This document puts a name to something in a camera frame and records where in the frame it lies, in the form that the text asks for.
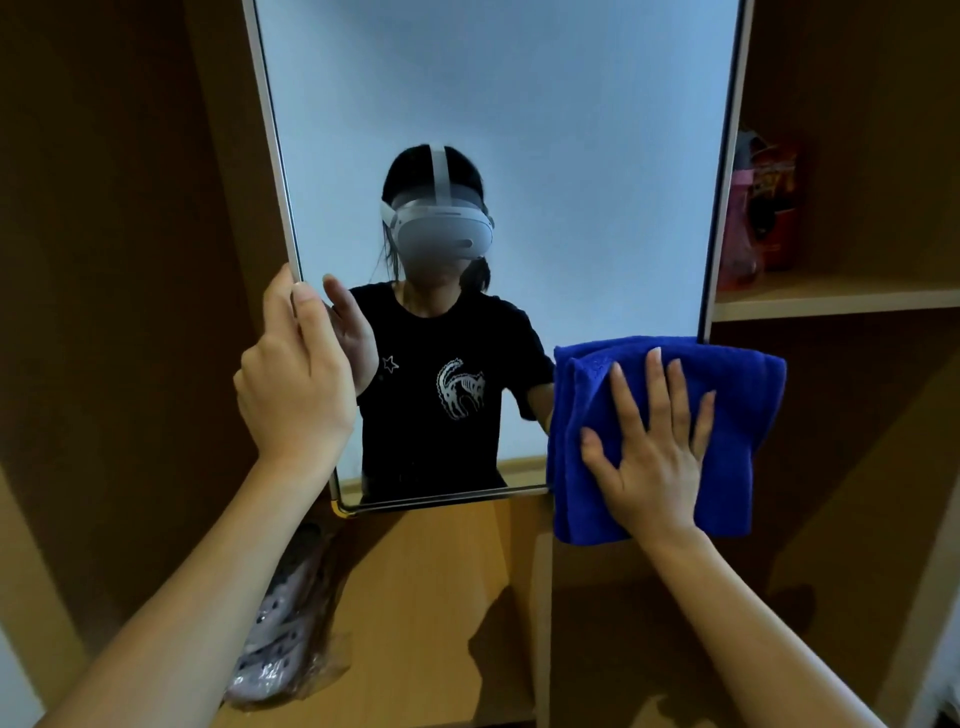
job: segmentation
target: headset strap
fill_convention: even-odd
[[[450,171],[446,167],[446,148],[441,144],[431,144],[430,157],[433,160],[433,191],[437,205],[452,205]]]

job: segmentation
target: black hair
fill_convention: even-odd
[[[483,179],[473,162],[453,147],[446,148],[446,168],[452,184],[469,187],[483,200]],[[393,203],[401,192],[414,187],[433,185],[433,156],[429,144],[405,149],[394,159],[383,182],[382,199],[387,205]],[[396,246],[387,234],[384,226],[383,259],[387,263],[394,280],[400,278],[400,256]],[[490,286],[490,264],[486,258],[472,260],[466,271],[460,276],[460,285],[467,290],[486,291]]]

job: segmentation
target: neck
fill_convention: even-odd
[[[424,319],[443,316],[460,298],[460,283],[439,288],[418,288],[409,280],[394,284],[397,301],[415,316]]]

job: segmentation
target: mirror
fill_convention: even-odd
[[[247,0],[291,260],[375,339],[343,509],[509,493],[554,347],[703,334],[740,5]]]

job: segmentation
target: black t-shirt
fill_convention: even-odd
[[[502,487],[496,450],[503,390],[525,420],[535,420],[527,392],[553,381],[553,362],[527,315],[478,291],[463,291],[434,318],[405,309],[390,283],[352,293],[380,356],[358,401],[364,500]]]

